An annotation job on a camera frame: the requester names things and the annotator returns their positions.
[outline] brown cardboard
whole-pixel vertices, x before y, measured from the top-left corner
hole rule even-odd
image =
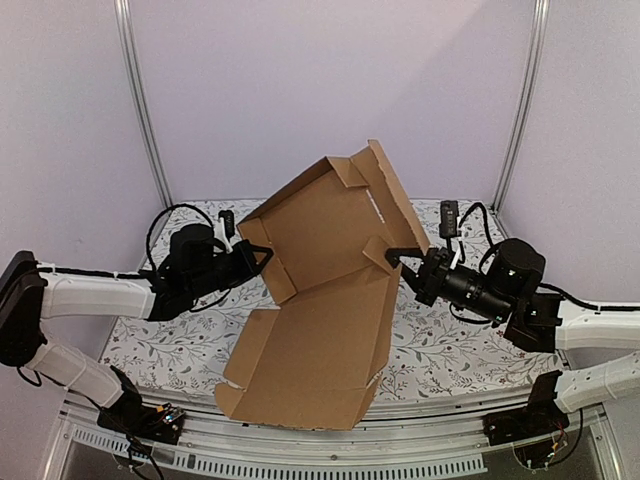
[[[371,404],[391,345],[400,280],[389,247],[426,250],[424,230],[379,143],[325,157],[238,229],[274,256],[279,310],[251,313],[216,386],[230,418],[347,430]]]

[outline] box flap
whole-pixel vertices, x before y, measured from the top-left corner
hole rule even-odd
[[[338,174],[342,184],[347,188],[366,187],[369,184],[362,178],[356,166],[351,162],[350,158],[344,157],[327,157],[327,161]]]
[[[258,208],[256,208],[253,212],[247,215],[242,222],[245,220],[250,220],[252,218],[257,218],[262,215],[264,212],[271,210],[276,205],[279,205],[281,202],[289,198],[291,195],[298,192],[300,189],[304,188],[306,185],[309,185],[315,179],[321,177],[328,171],[332,169],[331,164],[328,162],[326,158],[323,158],[309,168],[307,168],[304,172],[298,175],[296,178],[287,183],[284,187],[278,190],[276,193],[271,195],[267,200],[265,200]]]
[[[365,245],[362,253],[375,265],[379,266],[382,270],[391,275],[393,273],[393,267],[385,257],[388,248],[389,244],[387,242],[382,240],[380,237],[373,236]]]
[[[262,309],[251,312],[234,348],[235,354],[224,369],[227,380],[241,388],[249,385],[278,313]]]
[[[243,221],[238,228],[245,238],[260,245],[264,237],[254,236],[245,226],[254,220]],[[263,277],[278,305],[293,290],[302,292],[369,266],[362,250],[370,237],[391,242],[367,189],[345,188],[333,168],[262,213],[259,220],[274,258],[293,285],[285,289],[286,294],[276,291],[284,281],[282,268],[273,260],[267,264]]]
[[[391,331],[393,326],[393,314],[396,310],[396,298],[398,297],[398,287],[400,285],[400,274],[402,269],[396,268],[389,277],[387,291],[383,302],[382,312],[380,314],[380,323],[378,324],[378,340],[371,357],[371,368],[369,369],[369,378],[372,378],[380,370],[382,370],[389,361],[389,352],[391,351]]]
[[[248,422],[352,428],[371,388],[370,372],[377,368],[372,361],[380,363],[379,337],[391,335],[390,320],[383,316],[397,282],[397,275],[390,277],[372,265],[298,293],[275,320],[252,315],[233,351],[230,370],[225,370],[225,377],[243,388],[218,385],[219,407],[231,418]],[[381,329],[383,322],[388,332]],[[246,363],[236,364],[234,359],[250,347],[260,354],[247,354]]]
[[[389,224],[392,246],[419,246],[426,251],[429,248],[427,234],[380,143],[369,140],[369,146],[351,159],[369,184],[371,195]]]
[[[254,245],[274,249],[262,225],[262,220],[259,217],[243,221],[238,225],[238,231],[243,238],[249,239]],[[269,260],[262,271],[262,278],[269,288],[273,301],[276,302],[277,305],[280,305],[293,297],[297,292],[277,252],[278,250],[274,249],[273,257],[271,257],[271,260]]]

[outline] cardboard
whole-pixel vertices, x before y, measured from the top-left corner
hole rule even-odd
[[[218,406],[250,423],[353,428],[391,347],[400,269],[385,252],[429,247],[380,144],[323,158],[238,229],[274,250],[262,275],[280,309],[251,313],[216,386]]]

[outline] box lid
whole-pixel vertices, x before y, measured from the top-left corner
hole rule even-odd
[[[368,265],[371,237],[429,247],[411,202],[376,140],[352,157],[325,157],[250,213],[238,230],[274,258],[263,278],[276,304]]]

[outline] cardboard box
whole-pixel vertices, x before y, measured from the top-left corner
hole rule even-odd
[[[274,250],[262,275],[280,309],[249,316],[218,406],[250,423],[353,428],[391,347],[400,269],[385,251],[429,246],[380,144],[320,160],[238,229]]]

